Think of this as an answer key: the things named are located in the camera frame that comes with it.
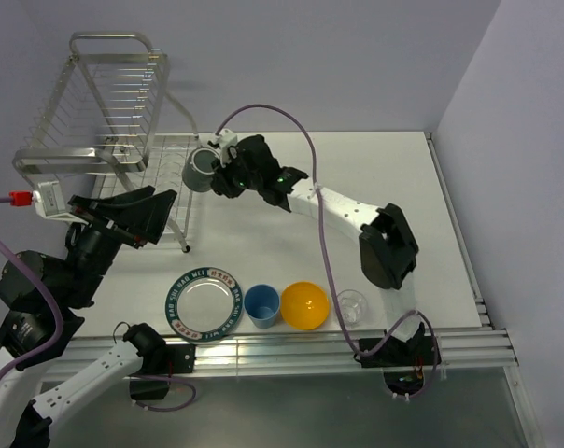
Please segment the dark grey mug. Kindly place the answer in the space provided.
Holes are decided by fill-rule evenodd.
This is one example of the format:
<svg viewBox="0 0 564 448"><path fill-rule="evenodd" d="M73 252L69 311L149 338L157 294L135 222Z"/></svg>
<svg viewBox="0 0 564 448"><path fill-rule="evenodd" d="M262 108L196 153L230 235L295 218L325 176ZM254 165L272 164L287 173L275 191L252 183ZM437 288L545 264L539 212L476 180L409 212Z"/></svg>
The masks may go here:
<svg viewBox="0 0 564 448"><path fill-rule="evenodd" d="M218 153L214 149L208 147L194 149L187 157L182 170L182 181L185 186L198 193L211 190L214 161L219 161Z"/></svg>

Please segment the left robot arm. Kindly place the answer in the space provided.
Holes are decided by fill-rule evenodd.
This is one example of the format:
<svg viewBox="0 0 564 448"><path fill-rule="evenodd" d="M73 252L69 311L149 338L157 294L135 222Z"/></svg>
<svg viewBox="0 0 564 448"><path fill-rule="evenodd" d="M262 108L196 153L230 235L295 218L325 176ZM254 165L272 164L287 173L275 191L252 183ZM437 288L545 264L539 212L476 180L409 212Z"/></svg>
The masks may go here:
<svg viewBox="0 0 564 448"><path fill-rule="evenodd" d="M92 199L73 196L65 259L35 251L13 253L0 241L7 262L0 299L8 312L0 327L0 447L47 447L51 432L111 384L127 376L168 368L164 338L149 324L131 325L108 353L66 385L43 396L36 387L84 323L76 310L93 296L120 248L157 244L176 199L172 189L135 189Z"/></svg>

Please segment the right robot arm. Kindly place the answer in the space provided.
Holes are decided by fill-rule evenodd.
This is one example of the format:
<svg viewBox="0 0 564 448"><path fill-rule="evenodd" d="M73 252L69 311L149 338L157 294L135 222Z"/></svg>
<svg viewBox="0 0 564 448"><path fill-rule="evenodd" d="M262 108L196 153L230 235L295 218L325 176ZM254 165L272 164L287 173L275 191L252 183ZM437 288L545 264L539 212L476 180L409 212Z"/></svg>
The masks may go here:
<svg viewBox="0 0 564 448"><path fill-rule="evenodd" d="M375 207L322 187L315 173L281 165L260 134L242 140L218 135L185 159L181 179L192 192L212 191L228 199L252 190L271 206L315 219L336 313L341 307L327 248L327 228L357 244L361 271L375 287L399 291L416 267L419 247L398 205Z"/></svg>

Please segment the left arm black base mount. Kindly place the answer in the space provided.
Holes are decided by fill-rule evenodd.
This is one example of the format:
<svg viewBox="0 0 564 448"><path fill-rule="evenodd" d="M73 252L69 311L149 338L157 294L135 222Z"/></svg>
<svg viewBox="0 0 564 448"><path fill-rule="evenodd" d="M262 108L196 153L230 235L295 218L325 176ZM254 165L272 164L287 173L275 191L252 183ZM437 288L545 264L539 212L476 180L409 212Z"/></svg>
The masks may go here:
<svg viewBox="0 0 564 448"><path fill-rule="evenodd" d="M151 413L173 413L190 407L198 397L197 388L178 375L193 373L195 358L195 345L167 344L160 355L144 362L141 369L129 377L132 406ZM154 404L166 398L172 385L186 388L189 397L177 405Z"/></svg>

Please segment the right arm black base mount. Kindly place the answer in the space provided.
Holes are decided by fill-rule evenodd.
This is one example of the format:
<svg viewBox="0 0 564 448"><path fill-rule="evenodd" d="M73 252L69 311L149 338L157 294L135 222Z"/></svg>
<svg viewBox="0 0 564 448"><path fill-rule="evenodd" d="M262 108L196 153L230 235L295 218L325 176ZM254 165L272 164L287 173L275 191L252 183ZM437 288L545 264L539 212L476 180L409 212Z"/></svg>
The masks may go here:
<svg viewBox="0 0 564 448"><path fill-rule="evenodd" d="M435 379L442 357L437 341L423 336L419 342L403 343L395 338L368 357L354 355L363 369L379 369L390 395L409 400Z"/></svg>

